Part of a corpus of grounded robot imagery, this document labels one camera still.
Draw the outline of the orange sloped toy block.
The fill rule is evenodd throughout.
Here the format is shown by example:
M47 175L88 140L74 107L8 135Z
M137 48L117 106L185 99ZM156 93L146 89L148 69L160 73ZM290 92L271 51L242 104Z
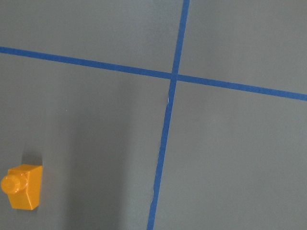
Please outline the orange sloped toy block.
M34 210L40 203L43 166L22 164L8 170L1 189L13 209Z

